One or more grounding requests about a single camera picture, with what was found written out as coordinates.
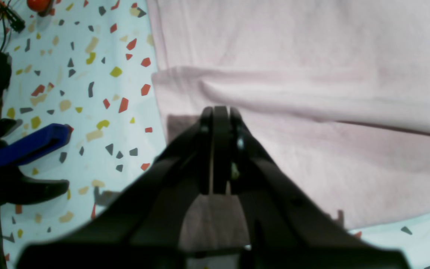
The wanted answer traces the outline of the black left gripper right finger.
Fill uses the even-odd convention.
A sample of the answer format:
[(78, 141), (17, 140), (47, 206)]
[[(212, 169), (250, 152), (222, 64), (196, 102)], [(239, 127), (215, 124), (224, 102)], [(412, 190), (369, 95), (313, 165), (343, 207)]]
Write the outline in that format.
[(407, 269), (399, 251), (350, 235), (275, 164), (235, 108), (214, 108), (214, 192), (229, 183), (241, 203), (251, 250), (239, 269)]

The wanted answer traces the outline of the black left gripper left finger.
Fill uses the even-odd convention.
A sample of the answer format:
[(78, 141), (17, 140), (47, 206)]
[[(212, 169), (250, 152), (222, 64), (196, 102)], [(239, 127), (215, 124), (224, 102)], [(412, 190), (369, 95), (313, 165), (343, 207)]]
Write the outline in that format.
[(213, 109), (207, 107), (97, 218), (61, 240), (26, 247), (19, 269), (184, 269), (186, 212), (209, 191)]

